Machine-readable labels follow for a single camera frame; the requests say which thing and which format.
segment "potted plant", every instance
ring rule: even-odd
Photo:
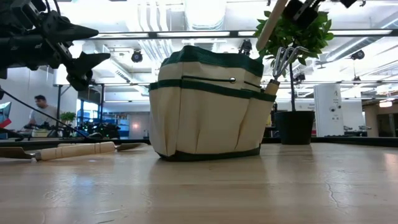
[[[269,17],[271,12],[265,11],[264,15]],[[259,37],[267,19],[258,19],[260,24],[256,27],[255,36]],[[271,67],[275,65],[275,58],[280,47],[305,47],[308,52],[299,52],[289,63],[290,89],[292,95],[292,111],[280,112],[275,114],[275,122],[282,144],[310,144],[313,120],[313,111],[296,111],[295,92],[292,64],[298,60],[302,65],[306,65],[306,58],[318,58],[322,54],[322,49],[328,45],[327,41],[334,38],[329,32],[331,20],[328,19],[327,12],[318,12],[318,17],[306,28],[300,29],[290,20],[281,16],[277,21],[276,27],[272,32],[266,46],[260,50],[261,57],[273,59]]]
[[[76,113],[74,112],[63,112],[60,115],[60,119],[62,122],[66,124],[71,124],[76,118]]]

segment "wooden table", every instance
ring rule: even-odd
[[[151,147],[0,159],[1,223],[398,223],[398,150],[263,145],[261,156],[165,162]]]

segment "green plant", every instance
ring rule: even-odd
[[[63,112],[63,113],[60,115],[61,121],[69,121],[69,122],[72,122],[72,121],[75,120],[75,118],[76,118],[76,113],[74,113],[74,112]]]
[[[264,15],[269,17],[271,12],[264,11]],[[257,31],[254,36],[259,37],[262,28],[267,22],[267,19],[258,19],[260,24],[256,27]],[[274,31],[259,54],[262,57],[268,56],[266,59],[273,59],[271,67],[275,64],[275,57],[280,47],[296,47],[301,46],[308,49],[309,52],[299,52],[299,54],[291,62],[298,60],[301,64],[306,65],[305,59],[318,58],[318,54],[322,54],[322,49],[328,45],[328,40],[334,38],[333,34],[329,32],[331,27],[331,20],[328,20],[327,12],[318,12],[318,17],[306,29],[300,29],[290,20],[281,16],[277,21]]]

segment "garden tool bag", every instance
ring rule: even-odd
[[[149,88],[154,150],[171,161],[259,154],[275,100],[261,90],[262,71],[247,55],[174,52]]]

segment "black plant pot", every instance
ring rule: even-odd
[[[286,111],[276,113],[275,124],[279,131],[281,143],[288,145],[310,144],[314,119],[315,113],[313,111]]]

